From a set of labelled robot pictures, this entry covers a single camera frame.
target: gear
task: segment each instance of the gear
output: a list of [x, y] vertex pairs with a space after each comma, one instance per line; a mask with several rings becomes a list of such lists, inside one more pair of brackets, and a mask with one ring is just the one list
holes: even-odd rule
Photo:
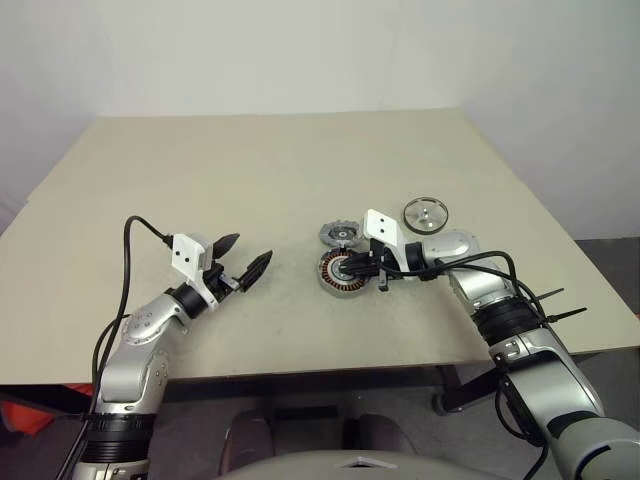
[[419, 235], [432, 235], [445, 226], [449, 219], [449, 210], [437, 198], [418, 197], [405, 205], [402, 219], [412, 232]]
[[320, 229], [320, 240], [330, 247], [354, 247], [362, 239], [360, 224], [349, 220], [326, 223]]
[[337, 297], [346, 298], [357, 295], [367, 285], [368, 278], [340, 272], [342, 260], [357, 253], [346, 248], [333, 248], [322, 255], [318, 264], [318, 278], [325, 290]]

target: white wall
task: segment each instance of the white wall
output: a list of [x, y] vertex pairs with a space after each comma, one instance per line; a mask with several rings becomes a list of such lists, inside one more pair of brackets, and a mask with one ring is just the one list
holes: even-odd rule
[[52, 147], [38, 155], [20, 150], [29, 135], [10, 136], [26, 179], [7, 182], [18, 200], [91, 113], [461, 105], [573, 236], [640, 235], [637, 0], [64, 0], [65, 15], [61, 1], [30, 3], [46, 7], [15, 43], [33, 37], [36, 53], [0, 49], [32, 70], [47, 63], [36, 85], [46, 112], [28, 108], [29, 118], [63, 118], [73, 134], [43, 134]]
[[0, 232], [102, 108], [101, 28], [83, 0], [0, 2]]

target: table leg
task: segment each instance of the table leg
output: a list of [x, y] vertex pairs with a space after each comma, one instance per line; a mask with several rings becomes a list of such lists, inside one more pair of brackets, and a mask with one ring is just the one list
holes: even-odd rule
[[446, 386], [433, 396], [431, 405], [439, 415], [461, 412], [464, 407], [491, 395], [498, 388], [498, 371], [493, 368], [464, 385]]

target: red object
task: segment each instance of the red object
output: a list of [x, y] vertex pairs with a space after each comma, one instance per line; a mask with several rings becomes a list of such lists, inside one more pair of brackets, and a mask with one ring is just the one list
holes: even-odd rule
[[[75, 383], [67, 385], [67, 387], [91, 395], [93, 389], [90, 383]], [[4, 418], [8, 423], [7, 427], [14, 430], [24, 432], [28, 435], [35, 435], [54, 419], [54, 415], [45, 413], [35, 408], [25, 407], [17, 403], [3, 401], [0, 404]]]

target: copper coil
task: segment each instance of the copper coil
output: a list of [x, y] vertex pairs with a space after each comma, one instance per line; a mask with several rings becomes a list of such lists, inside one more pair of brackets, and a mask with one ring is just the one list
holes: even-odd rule
[[329, 270], [331, 263], [338, 258], [347, 258], [354, 255], [353, 250], [330, 251], [323, 259], [320, 268], [322, 280], [332, 288], [341, 292], [355, 292], [367, 284], [367, 280], [363, 278], [353, 278], [352, 280], [342, 280], [338, 282]]

